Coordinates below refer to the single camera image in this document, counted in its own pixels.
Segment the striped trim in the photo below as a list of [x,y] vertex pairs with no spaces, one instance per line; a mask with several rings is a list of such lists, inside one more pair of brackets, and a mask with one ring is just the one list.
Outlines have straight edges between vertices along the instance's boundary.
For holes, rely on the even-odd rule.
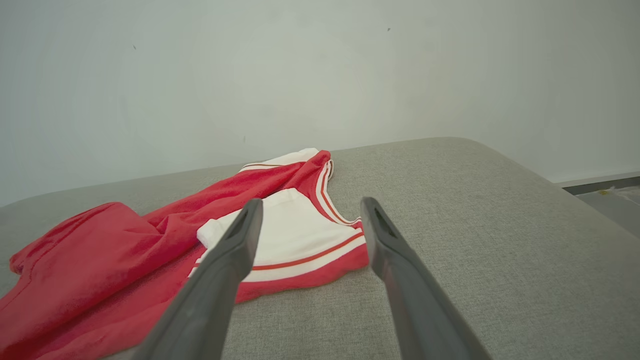
[[328,252],[315,259],[309,259],[308,261],[300,264],[289,265],[282,268],[270,268],[267,270],[251,271],[243,282],[261,282],[261,281],[275,281],[284,280],[291,277],[307,274],[313,272],[323,266],[330,264],[337,259],[349,254],[355,249],[365,245],[364,235],[362,232],[358,233],[358,236],[351,241],[344,241],[342,247],[339,247],[331,252]]
[[295,260],[295,261],[290,261],[288,263],[280,263],[280,264],[274,264],[274,265],[261,265],[261,266],[254,266],[253,267],[253,271],[256,270],[271,270],[271,269],[277,269],[277,268],[285,268],[288,266],[294,266],[294,265],[299,265],[302,263],[308,263],[309,261],[315,260],[317,258],[321,258],[322,256],[325,256],[327,254],[329,254],[330,252],[333,252],[345,245],[347,245],[348,243],[352,242],[353,240],[359,238],[362,236],[362,232],[359,231],[357,234],[353,235],[352,237],[348,238],[347,240],[344,240],[343,242],[339,243],[338,245],[334,246],[334,247],[330,247],[329,249],[326,249],[325,251],[319,252],[315,255],[303,258],[303,259],[299,259],[299,260]]
[[354,221],[347,221],[344,219],[342,215],[335,209],[331,198],[329,197],[328,192],[326,191],[327,183],[329,178],[333,174],[333,160],[329,160],[324,164],[324,169],[320,173],[318,177],[318,181],[316,184],[316,197],[320,206],[324,210],[324,212],[329,216],[331,220],[338,224],[344,225],[353,225],[360,221],[360,217],[356,218]]

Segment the couch cushion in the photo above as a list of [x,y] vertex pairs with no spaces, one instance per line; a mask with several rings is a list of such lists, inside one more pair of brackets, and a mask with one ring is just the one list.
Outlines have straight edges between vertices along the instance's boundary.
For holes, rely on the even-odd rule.
[[[496,359],[637,358],[640,241],[470,140],[333,151],[329,194],[346,218],[379,200]],[[0,208],[8,256],[58,222],[122,201],[144,214],[231,176],[218,167],[41,195]],[[132,351],[113,356],[128,359]],[[399,359],[383,284],[368,269],[238,305],[224,359]]]

